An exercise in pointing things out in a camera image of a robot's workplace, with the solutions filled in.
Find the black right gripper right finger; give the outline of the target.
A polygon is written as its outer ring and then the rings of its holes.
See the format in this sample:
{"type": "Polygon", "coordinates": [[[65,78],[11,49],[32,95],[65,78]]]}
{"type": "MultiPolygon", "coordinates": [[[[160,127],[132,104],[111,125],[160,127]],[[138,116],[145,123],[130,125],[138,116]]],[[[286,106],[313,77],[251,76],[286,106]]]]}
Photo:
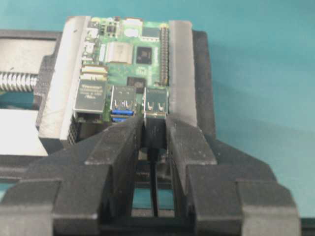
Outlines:
{"type": "Polygon", "coordinates": [[[271,168],[205,136],[174,116],[166,119],[169,153],[198,236],[298,236],[291,192],[271,168]]]}

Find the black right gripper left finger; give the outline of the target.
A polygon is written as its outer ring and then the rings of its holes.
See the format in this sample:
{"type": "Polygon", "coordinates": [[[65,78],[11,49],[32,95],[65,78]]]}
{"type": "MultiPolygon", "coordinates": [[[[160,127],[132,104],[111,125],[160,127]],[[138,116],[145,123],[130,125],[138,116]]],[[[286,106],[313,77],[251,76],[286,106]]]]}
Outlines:
{"type": "Polygon", "coordinates": [[[3,236],[91,236],[130,216],[143,119],[128,118],[32,163],[0,204],[3,236]]]}

